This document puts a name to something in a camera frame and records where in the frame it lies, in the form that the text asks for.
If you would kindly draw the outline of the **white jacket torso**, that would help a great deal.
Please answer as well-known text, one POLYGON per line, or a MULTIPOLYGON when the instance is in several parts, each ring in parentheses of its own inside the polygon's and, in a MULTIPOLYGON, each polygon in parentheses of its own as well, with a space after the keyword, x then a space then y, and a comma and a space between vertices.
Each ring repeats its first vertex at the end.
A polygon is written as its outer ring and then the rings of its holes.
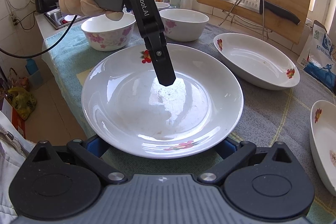
POLYGON ((34 146, 1 113, 1 223, 11 223, 17 217, 9 198, 9 186, 34 146))

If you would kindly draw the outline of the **white plate back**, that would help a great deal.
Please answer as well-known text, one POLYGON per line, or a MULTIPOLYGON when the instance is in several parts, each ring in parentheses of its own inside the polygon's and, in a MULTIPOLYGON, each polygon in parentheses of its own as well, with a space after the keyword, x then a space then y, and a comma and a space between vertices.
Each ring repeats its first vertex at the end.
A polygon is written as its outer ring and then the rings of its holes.
POLYGON ((267 42, 245 34, 225 33, 214 37, 224 64, 237 76, 267 90, 296 87, 299 70, 291 59, 267 42))

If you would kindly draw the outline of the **white floral bowl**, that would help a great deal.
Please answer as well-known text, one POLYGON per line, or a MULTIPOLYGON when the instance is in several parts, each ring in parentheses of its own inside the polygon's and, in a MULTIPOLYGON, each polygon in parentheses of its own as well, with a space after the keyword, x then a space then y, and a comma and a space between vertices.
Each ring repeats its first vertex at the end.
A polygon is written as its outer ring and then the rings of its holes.
POLYGON ((135 17, 130 13, 124 13, 119 21, 100 15, 83 22, 81 30, 94 50, 108 52, 119 50, 130 42, 134 25, 135 17))
POLYGON ((170 7, 170 4, 165 3, 165 2, 155 2, 155 4, 156 4, 156 7, 157 7, 158 11, 168 9, 170 7))
POLYGON ((159 14, 165 27, 165 36, 177 42, 198 40, 209 22, 207 15, 187 9, 164 9, 159 14))

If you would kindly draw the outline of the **white plate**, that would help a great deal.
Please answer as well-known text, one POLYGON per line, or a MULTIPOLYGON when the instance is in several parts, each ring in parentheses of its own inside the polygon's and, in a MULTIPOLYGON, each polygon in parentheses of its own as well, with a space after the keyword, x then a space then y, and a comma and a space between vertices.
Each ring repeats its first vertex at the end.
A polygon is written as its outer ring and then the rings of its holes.
POLYGON ((267 42, 245 34, 225 33, 214 37, 224 64, 237 76, 267 90, 296 87, 299 70, 291 59, 267 42))
POLYGON ((206 151, 236 127, 244 106, 234 74, 216 58, 169 44, 176 79, 158 82, 143 45, 99 62, 81 94, 84 116, 111 146, 149 159, 175 159, 206 151))

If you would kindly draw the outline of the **white floral bowl front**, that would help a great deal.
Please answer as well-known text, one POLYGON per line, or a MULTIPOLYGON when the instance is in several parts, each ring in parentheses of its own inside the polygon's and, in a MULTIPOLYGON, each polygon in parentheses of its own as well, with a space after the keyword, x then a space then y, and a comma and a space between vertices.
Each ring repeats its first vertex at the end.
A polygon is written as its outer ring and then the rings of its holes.
POLYGON ((135 17, 130 13, 124 13, 119 21, 100 15, 83 22, 81 30, 94 50, 108 52, 119 50, 130 42, 134 25, 135 17))

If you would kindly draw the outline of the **white blue salt bag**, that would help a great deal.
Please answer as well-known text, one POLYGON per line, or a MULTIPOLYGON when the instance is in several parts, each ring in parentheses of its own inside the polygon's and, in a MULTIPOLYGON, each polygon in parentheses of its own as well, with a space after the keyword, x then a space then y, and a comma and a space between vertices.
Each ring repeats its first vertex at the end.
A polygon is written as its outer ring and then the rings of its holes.
POLYGON ((313 22, 297 62, 306 73, 335 93, 335 44, 319 21, 313 22))

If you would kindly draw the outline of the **santoku kitchen knife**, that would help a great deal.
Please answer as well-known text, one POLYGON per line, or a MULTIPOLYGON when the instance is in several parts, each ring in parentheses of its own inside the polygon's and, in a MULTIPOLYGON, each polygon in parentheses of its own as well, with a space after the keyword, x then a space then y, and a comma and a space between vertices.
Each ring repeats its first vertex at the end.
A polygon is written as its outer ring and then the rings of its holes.
POLYGON ((293 22, 295 25, 299 25, 299 23, 301 22, 299 17, 297 17, 294 13, 268 1, 263 0, 225 0, 225 1, 232 4, 236 4, 240 7, 251 10, 253 12, 257 12, 260 15, 264 12, 265 9, 267 9, 272 13, 274 13, 275 15, 279 16, 280 18, 293 22))

